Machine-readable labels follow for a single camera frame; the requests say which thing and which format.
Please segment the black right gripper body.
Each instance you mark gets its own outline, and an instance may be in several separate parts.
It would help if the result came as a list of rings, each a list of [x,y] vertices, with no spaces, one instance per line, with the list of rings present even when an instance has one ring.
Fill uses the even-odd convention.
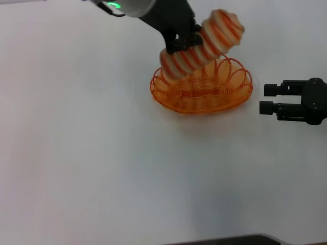
[[[300,122],[309,125],[319,125],[326,119],[326,83],[321,78],[299,80],[301,83],[301,108],[303,109]]]

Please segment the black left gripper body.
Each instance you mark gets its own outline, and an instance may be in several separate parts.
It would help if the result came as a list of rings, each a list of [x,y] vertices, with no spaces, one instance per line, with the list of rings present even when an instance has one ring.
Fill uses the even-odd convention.
[[[196,24],[195,14],[187,1],[155,1],[140,20],[159,31],[165,43],[167,34],[183,35],[189,41],[190,27]]]

